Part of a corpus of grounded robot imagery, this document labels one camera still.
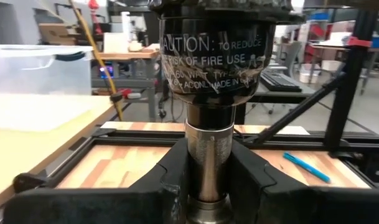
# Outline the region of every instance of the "workbench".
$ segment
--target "workbench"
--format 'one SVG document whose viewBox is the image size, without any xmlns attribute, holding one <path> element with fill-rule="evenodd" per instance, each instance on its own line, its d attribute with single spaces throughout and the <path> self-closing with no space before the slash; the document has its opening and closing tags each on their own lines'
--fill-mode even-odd
<svg viewBox="0 0 379 224">
<path fill-rule="evenodd" d="M 335 46 L 335 45 L 323 45 L 323 44 L 311 44 L 311 47 L 316 49 L 316 52 L 312 54 L 312 62 L 311 62 L 311 70 L 309 72 L 309 84 L 311 84 L 312 75 L 314 74 L 315 70 L 315 64 L 316 64 L 316 55 L 318 54 L 318 51 L 322 51 L 320 54 L 323 55 L 323 50 L 336 50 L 336 51 L 343 51 L 348 50 L 348 48 L 344 46 Z M 366 85 L 368 83 L 368 80 L 370 78 L 370 72 L 373 70 L 373 66 L 376 62 L 379 48 L 369 48 L 369 53 L 372 54 L 367 70 L 363 76 L 361 76 L 362 80 L 362 86 L 360 94 L 362 95 L 365 92 Z"/>
<path fill-rule="evenodd" d="M 20 172 L 28 172 L 36 174 L 44 169 L 53 158 L 56 158 L 71 142 L 76 140 L 80 133 L 80 128 L 87 127 L 90 120 L 94 120 L 100 114 L 109 111 L 108 104 L 104 102 L 104 107 L 98 107 L 97 112 L 93 112 L 91 118 L 78 118 L 69 122 L 66 126 L 59 130 L 55 130 L 50 137 L 35 134 L 36 137 L 28 140 L 28 145 L 19 145 L 16 159 L 11 161 L 11 153 L 0 151 L 0 205 L 8 198 L 13 196 L 11 182 L 15 175 Z M 117 130 L 143 130 L 143 131 L 183 131 L 184 124 L 177 123 L 133 123 L 133 122 L 106 122 L 102 129 Z M 259 133 L 266 126 L 256 125 L 238 125 L 235 128 L 242 133 Z M 281 130 L 279 134 L 307 134 L 307 131 L 300 126 L 287 126 Z M 50 141 L 53 137 L 59 136 L 56 142 Z M 5 149 L 15 149 L 16 143 L 22 141 L 24 134 L 12 135 L 10 132 L 1 132 L 0 146 Z M 72 171 L 63 178 L 57 188 L 115 188 L 129 187 L 132 183 L 142 177 L 167 153 L 169 148 L 166 147 L 141 147 L 141 146 L 109 146 L 96 145 L 91 151 L 75 166 Z M 275 168 L 287 175 L 297 179 L 298 181 L 313 186 L 331 186 L 331 187 L 351 187 L 351 188 L 369 188 L 369 186 L 354 172 L 352 172 L 345 164 L 338 159 L 330 158 L 326 152 L 311 151 L 291 151 L 294 156 L 306 161 L 310 165 L 319 169 L 331 178 L 331 183 L 327 184 L 317 177 L 311 175 L 307 171 L 299 168 L 293 163 L 283 158 L 283 151 L 253 151 L 264 159 L 268 160 Z M 11 167 L 8 164 L 19 164 Z"/>
<path fill-rule="evenodd" d="M 183 131 L 184 124 L 107 122 L 101 128 Z M 266 126 L 239 125 L 235 128 L 242 133 L 259 133 Z M 307 131 L 300 126 L 288 126 L 280 134 L 307 134 Z M 168 150 L 166 147 L 96 145 L 64 178 L 58 188 L 129 187 L 151 170 Z M 284 159 L 283 151 L 256 150 L 254 153 L 268 160 L 275 168 L 307 185 L 369 188 L 345 164 L 338 159 L 330 158 L 326 152 L 291 151 L 294 156 L 328 175 L 332 180 L 330 184 Z"/>
<path fill-rule="evenodd" d="M 41 110 L 39 105 L 49 105 L 51 102 L 53 108 L 46 116 L 49 119 L 60 119 L 64 115 L 68 120 L 51 131 L 18 131 L 0 128 L 0 206 L 14 195 L 12 180 L 16 175 L 23 172 L 38 174 L 80 138 L 89 136 L 97 124 L 108 121 L 109 117 L 115 113 L 108 96 L 10 96 L 0 95 L 0 102 L 8 104 L 18 100 L 33 111 Z M 74 111 L 67 105 L 84 106 L 85 112 L 70 119 L 69 113 L 74 113 Z M 23 118 L 27 116 L 27 111 L 30 112 L 24 108 L 16 108 L 14 113 L 15 116 Z"/>
<path fill-rule="evenodd" d="M 150 50 L 149 52 L 129 52 L 124 54 L 100 53 L 100 57 L 104 61 L 112 63 L 114 71 L 114 82 L 116 88 L 137 88 L 146 89 L 147 97 L 140 99 L 126 99 L 125 103 L 147 103 L 149 110 L 149 121 L 156 121 L 156 81 L 162 83 L 161 74 L 156 75 L 154 64 L 159 56 L 158 50 Z M 142 59 L 145 63 L 143 76 L 138 76 L 135 60 Z M 132 77 L 119 77 L 119 62 L 129 62 Z M 105 81 L 99 77 L 92 77 L 92 88 L 105 88 Z"/>
</svg>

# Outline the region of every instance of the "clear plastic container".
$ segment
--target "clear plastic container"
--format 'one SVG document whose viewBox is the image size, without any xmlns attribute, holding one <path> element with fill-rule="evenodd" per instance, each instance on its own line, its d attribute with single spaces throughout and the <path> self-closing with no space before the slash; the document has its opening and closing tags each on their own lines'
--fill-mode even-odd
<svg viewBox="0 0 379 224">
<path fill-rule="evenodd" d="M 300 82 L 309 83 L 309 76 L 311 74 L 312 65 L 309 63 L 302 64 L 300 68 Z M 314 72 L 312 73 L 311 83 L 316 83 L 318 80 L 318 76 L 321 72 L 321 68 L 319 65 L 315 65 Z"/>
<path fill-rule="evenodd" d="M 322 61 L 322 70 L 335 72 L 339 69 L 342 62 L 336 60 L 323 60 Z"/>
<path fill-rule="evenodd" d="M 91 94 L 92 47 L 0 45 L 0 93 Z"/>
</svg>

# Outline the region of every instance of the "concrete floor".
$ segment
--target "concrete floor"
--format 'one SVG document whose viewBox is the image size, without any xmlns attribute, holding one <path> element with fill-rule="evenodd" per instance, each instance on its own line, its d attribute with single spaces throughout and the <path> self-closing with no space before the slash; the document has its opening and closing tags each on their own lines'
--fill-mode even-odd
<svg viewBox="0 0 379 224">
<path fill-rule="evenodd" d="M 318 83 L 312 85 L 311 87 L 315 90 L 319 89 L 321 85 L 329 79 L 327 73 L 323 73 L 319 79 Z M 358 84 L 357 94 L 353 101 L 352 109 L 350 111 L 349 118 L 360 125 L 354 124 L 348 121 L 345 127 L 345 131 L 348 132 L 360 132 L 366 133 L 367 130 L 363 129 L 362 126 L 379 134 L 379 75 L 374 75 L 369 79 L 365 93 L 360 96 L 361 81 Z M 331 108 L 333 105 L 334 94 L 331 93 L 326 96 L 321 103 L 325 106 Z M 290 108 L 296 105 L 276 105 L 274 113 L 269 115 L 267 111 L 260 105 L 256 105 L 252 110 L 251 104 L 247 104 L 248 114 L 246 116 L 246 124 L 260 124 L 260 125 L 271 125 L 278 119 L 283 117 Z M 272 107 L 271 104 L 265 104 L 267 108 Z M 330 116 L 330 110 L 320 104 L 314 105 L 310 110 L 306 111 L 303 115 L 298 117 L 290 125 L 302 126 L 307 131 L 325 131 L 327 122 Z M 164 109 L 167 112 L 167 117 L 163 119 L 163 122 L 171 122 L 171 100 L 166 101 Z M 186 118 L 186 106 L 180 100 L 174 100 L 173 105 L 174 117 L 178 122 L 184 122 Z M 147 105 L 146 104 L 132 104 L 129 108 L 124 111 L 125 121 L 149 121 Z"/>
</svg>

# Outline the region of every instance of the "white wall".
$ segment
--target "white wall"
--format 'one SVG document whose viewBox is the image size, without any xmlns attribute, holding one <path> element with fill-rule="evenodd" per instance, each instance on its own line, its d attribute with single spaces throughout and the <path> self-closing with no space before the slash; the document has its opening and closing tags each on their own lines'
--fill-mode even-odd
<svg viewBox="0 0 379 224">
<path fill-rule="evenodd" d="M 304 0 L 291 0 L 291 5 L 294 12 L 301 13 L 302 6 L 304 5 Z M 276 26 L 275 37 L 282 37 L 297 28 L 298 26 Z"/>
<path fill-rule="evenodd" d="M 97 14 L 105 16 L 108 22 L 108 13 L 106 9 L 107 0 L 97 0 L 100 8 L 96 11 Z M 0 0 L 1 3 L 12 4 L 14 6 L 15 15 L 17 18 L 18 29 L 15 33 L 21 39 L 19 44 L 37 44 L 40 39 L 39 29 L 34 19 L 34 9 L 44 9 L 39 2 L 42 2 L 47 9 L 55 12 L 54 3 L 68 4 L 67 0 Z M 83 17 L 87 24 L 92 28 L 90 9 L 88 8 L 88 0 L 75 0 L 76 7 L 82 10 Z M 66 21 L 77 23 L 74 13 L 62 7 L 60 16 Z"/>
<path fill-rule="evenodd" d="M 21 44 L 20 35 L 16 35 L 18 18 L 11 4 L 0 3 L 0 44 Z"/>
</svg>

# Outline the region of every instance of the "office chair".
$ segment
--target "office chair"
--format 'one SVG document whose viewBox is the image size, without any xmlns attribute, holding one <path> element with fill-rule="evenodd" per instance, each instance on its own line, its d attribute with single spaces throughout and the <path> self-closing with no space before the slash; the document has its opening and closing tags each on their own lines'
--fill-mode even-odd
<svg viewBox="0 0 379 224">
<path fill-rule="evenodd" d="M 297 55 L 299 54 L 301 50 L 301 42 L 300 41 L 294 41 L 289 47 L 287 52 L 282 52 L 282 57 L 280 60 L 283 62 L 282 64 L 279 63 L 270 63 L 266 69 L 271 70 L 272 72 L 282 72 L 286 76 L 293 78 L 293 70 L 294 65 L 297 61 Z M 272 108 L 269 109 L 265 106 L 265 104 L 261 104 L 261 106 L 268 111 L 268 114 L 274 113 L 275 104 L 272 105 Z"/>
</svg>

